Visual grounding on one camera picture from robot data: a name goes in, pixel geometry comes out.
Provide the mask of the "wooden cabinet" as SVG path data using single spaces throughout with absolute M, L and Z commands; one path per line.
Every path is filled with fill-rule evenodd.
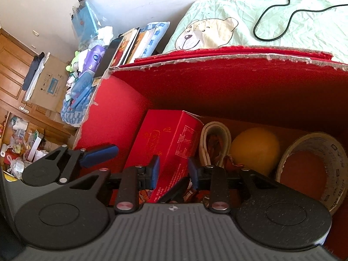
M 1 109 L 27 121 L 27 133 L 39 131 L 52 143 L 73 147 L 76 129 L 49 119 L 45 108 L 24 101 L 22 85 L 34 55 L 1 29 Z

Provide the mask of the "white printed tape roll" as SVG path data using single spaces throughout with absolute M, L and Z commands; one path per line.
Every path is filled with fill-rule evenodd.
M 276 181 L 320 201 L 335 214 L 347 193 L 347 154 L 334 137 L 310 133 L 283 154 Z

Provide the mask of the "blue packaged item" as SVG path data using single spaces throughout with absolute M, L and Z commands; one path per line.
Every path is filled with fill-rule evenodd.
M 99 21 L 99 13 L 89 0 L 78 0 L 78 5 L 73 6 L 71 22 L 74 35 L 78 41 L 80 51 L 85 50 L 97 40 L 99 29 L 102 27 Z

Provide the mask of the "green bear bed sheet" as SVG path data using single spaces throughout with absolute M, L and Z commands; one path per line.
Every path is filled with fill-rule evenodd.
M 228 46 L 324 51 L 347 62 L 346 0 L 197 0 L 164 52 Z

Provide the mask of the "orange wooden ball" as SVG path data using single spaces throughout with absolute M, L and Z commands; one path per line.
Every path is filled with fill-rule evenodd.
M 242 164 L 264 176 L 269 176 L 280 157 L 278 137 L 263 128 L 247 129 L 231 143 L 229 154 L 235 164 Z

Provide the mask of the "brown cardboard box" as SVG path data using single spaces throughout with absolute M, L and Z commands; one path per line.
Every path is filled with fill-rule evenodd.
M 66 64 L 47 53 L 40 61 L 32 81 L 25 92 L 24 102 L 51 111 L 60 111 L 66 92 L 69 74 Z

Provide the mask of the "pile of toys and bags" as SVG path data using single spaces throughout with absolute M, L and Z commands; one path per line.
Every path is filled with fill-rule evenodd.
M 98 29 L 97 36 L 82 44 L 81 50 L 75 52 L 71 64 L 66 67 L 70 77 L 60 111 L 63 123 L 73 127 L 81 126 L 94 92 L 95 72 L 104 57 L 105 46 L 110 44 L 112 38 L 111 26 Z

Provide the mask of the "small red box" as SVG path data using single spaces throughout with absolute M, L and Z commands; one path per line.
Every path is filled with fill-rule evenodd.
M 154 155 L 160 166 L 156 188 L 147 202 L 156 203 L 188 175 L 188 159 L 196 154 L 204 124 L 181 110 L 148 110 L 125 167 L 146 166 Z

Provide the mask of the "stack of books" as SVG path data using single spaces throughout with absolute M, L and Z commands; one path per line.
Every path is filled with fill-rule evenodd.
M 110 67 L 133 63 L 138 58 L 151 56 L 167 32 L 169 21 L 151 22 L 142 28 L 133 28 L 116 39 L 101 51 L 101 59 L 95 69 L 94 77 L 101 77 Z

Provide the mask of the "small beige tape roll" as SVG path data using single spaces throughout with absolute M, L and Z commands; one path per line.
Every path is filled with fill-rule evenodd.
M 229 154 L 231 142 L 231 134 L 226 125 L 218 121 L 206 124 L 199 142 L 201 165 L 224 168 L 224 158 Z

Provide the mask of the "large red cardboard box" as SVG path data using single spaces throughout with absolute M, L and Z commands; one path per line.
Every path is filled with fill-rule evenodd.
M 120 170 L 147 110 L 185 110 L 214 119 L 240 120 L 347 139 L 347 65 L 323 52 L 228 47 L 173 52 L 114 68 L 95 91 L 75 148 L 113 143 Z M 326 247 L 272 252 L 244 238 L 232 220 L 202 206 L 153 207 L 149 234 L 136 235 L 139 215 L 117 219 L 77 260 L 327 260 L 347 257 L 347 204 L 333 217 Z

